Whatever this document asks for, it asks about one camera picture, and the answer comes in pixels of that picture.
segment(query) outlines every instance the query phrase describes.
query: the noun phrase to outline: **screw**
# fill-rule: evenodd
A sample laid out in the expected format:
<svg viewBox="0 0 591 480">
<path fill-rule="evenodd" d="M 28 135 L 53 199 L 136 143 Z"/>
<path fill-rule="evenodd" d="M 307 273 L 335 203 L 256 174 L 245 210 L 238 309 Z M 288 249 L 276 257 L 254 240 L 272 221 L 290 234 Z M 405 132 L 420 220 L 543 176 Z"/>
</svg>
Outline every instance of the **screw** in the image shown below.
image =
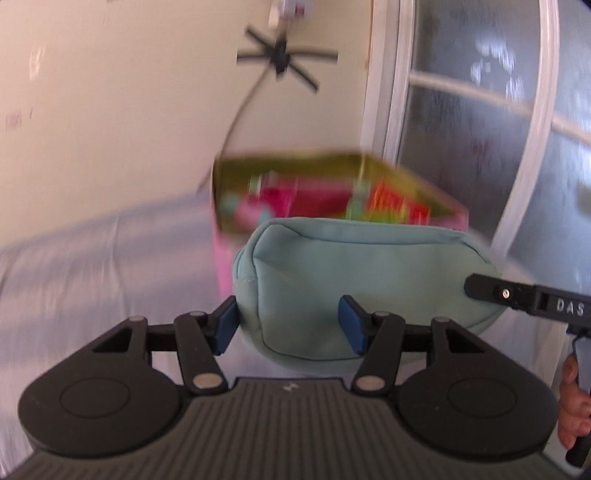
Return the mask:
<svg viewBox="0 0 591 480">
<path fill-rule="evenodd" d="M 193 385 L 197 388 L 216 388 L 222 385 L 223 378 L 218 374 L 199 374 L 193 378 Z"/>
<path fill-rule="evenodd" d="M 357 388 L 366 392 L 377 392 L 386 386 L 386 381 L 376 375 L 364 375 L 355 382 Z"/>
</svg>

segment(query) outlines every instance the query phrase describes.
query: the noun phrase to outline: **white window frame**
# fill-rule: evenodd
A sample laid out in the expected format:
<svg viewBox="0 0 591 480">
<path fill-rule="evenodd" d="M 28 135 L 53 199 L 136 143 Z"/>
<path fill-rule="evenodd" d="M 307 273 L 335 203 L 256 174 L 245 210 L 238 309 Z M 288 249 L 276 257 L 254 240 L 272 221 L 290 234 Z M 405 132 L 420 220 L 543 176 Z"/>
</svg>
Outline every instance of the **white window frame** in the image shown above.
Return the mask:
<svg viewBox="0 0 591 480">
<path fill-rule="evenodd" d="M 376 14 L 381 11 L 380 8 L 387 8 L 388 0 L 374 0 L 372 55 L 369 65 L 361 146 L 364 150 L 372 150 L 374 153 L 383 156 L 387 161 L 396 163 L 400 149 L 409 85 L 478 100 L 504 108 L 517 115 L 531 118 L 530 129 L 525 141 L 517 176 L 492 240 L 492 249 L 500 259 L 504 260 L 511 249 L 527 207 L 530 204 L 550 130 L 553 129 L 558 133 L 591 146 L 591 132 L 582 130 L 577 124 L 554 111 L 560 53 L 558 0 L 539 0 L 540 59 L 536 92 L 531 103 L 517 102 L 498 92 L 476 86 L 470 82 L 412 70 L 415 1 L 400 0 L 397 55 L 395 59 L 388 59 L 384 58 L 383 45 L 385 42 L 392 40 L 388 40 L 388 32 L 383 31 L 385 28 L 383 17 Z M 389 61 L 395 62 L 390 115 L 388 119 L 379 119 L 376 117 L 376 98 L 378 98 L 380 91 L 384 89 L 381 72 L 385 70 L 385 65 Z M 381 129 L 377 128 L 376 126 L 380 122 L 387 122 L 387 128 L 383 128 L 384 125 L 381 125 Z M 376 132 L 379 130 L 387 132 L 385 139 L 375 138 Z M 375 147 L 370 148 L 371 145 L 380 144 L 385 145 L 383 151 L 376 151 Z"/>
</svg>

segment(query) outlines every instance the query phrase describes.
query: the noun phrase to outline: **teal pouch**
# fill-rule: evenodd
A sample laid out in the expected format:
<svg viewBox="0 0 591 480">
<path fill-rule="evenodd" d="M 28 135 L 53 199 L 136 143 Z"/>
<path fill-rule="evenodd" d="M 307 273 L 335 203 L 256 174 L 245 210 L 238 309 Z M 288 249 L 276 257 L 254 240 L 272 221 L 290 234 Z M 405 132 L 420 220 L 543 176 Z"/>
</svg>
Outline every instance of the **teal pouch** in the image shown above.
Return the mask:
<svg viewBox="0 0 591 480">
<path fill-rule="evenodd" d="M 351 295 L 407 323 L 448 317 L 481 333 L 502 307 L 468 298 L 473 273 L 498 277 L 463 232 L 428 226 L 286 218 L 265 222 L 234 260 L 243 337 L 270 360 L 311 375 L 346 375 L 361 360 L 339 326 Z"/>
</svg>

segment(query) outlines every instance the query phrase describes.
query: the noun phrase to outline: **black handle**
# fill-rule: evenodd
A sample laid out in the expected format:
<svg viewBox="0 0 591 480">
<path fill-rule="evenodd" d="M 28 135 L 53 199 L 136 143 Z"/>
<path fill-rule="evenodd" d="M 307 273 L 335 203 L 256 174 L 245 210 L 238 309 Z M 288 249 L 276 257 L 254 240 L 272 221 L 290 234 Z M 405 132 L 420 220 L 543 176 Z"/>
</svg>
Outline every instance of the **black handle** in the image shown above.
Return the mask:
<svg viewBox="0 0 591 480">
<path fill-rule="evenodd" d="M 466 279 L 464 292 L 471 299 L 489 301 L 514 310 L 523 310 L 534 317 L 568 323 L 570 328 L 591 329 L 589 296 L 480 274 L 472 274 Z M 584 331 L 572 333 L 587 335 Z"/>
<path fill-rule="evenodd" d="M 586 437 L 579 437 L 568 452 L 566 452 L 566 461 L 577 468 L 582 468 L 589 451 L 591 450 L 591 434 Z"/>
</svg>

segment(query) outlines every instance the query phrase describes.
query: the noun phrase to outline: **power cord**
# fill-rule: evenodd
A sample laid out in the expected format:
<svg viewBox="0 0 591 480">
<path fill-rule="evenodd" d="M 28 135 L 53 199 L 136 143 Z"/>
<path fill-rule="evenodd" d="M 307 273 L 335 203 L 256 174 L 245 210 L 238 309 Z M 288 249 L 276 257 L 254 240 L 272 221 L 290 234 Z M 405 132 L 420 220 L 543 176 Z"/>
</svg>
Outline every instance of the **power cord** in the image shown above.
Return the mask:
<svg viewBox="0 0 591 480">
<path fill-rule="evenodd" d="M 252 102 L 252 100 L 256 96 L 256 93 L 260 90 L 262 84 L 265 82 L 265 79 L 267 78 L 267 74 L 271 71 L 272 67 L 273 67 L 273 65 L 271 63 L 265 67 L 265 70 L 263 70 L 260 77 L 255 82 L 255 84 L 252 86 L 252 88 L 250 89 L 250 91 L 248 92 L 248 94 L 246 95 L 244 100 L 242 101 L 242 104 L 240 105 L 240 107 L 236 111 L 236 115 L 234 116 L 234 119 L 232 120 L 232 123 L 230 124 L 230 128 L 228 128 L 228 133 L 226 134 L 226 137 L 224 138 L 224 141 L 222 144 L 222 149 L 220 150 L 219 158 L 225 157 L 226 151 L 228 150 L 228 145 L 230 144 L 230 140 L 232 139 L 234 132 L 236 131 L 236 127 L 238 126 L 240 119 L 244 115 L 244 112 L 247 109 L 248 105 L 250 105 L 250 103 Z M 207 185 L 207 182 L 209 181 L 211 174 L 212 174 L 212 168 L 209 167 L 207 173 L 205 174 L 205 177 L 203 178 L 201 183 L 199 183 L 199 187 L 197 188 L 197 193 L 199 193 L 201 190 L 203 190 L 204 186 Z"/>
</svg>

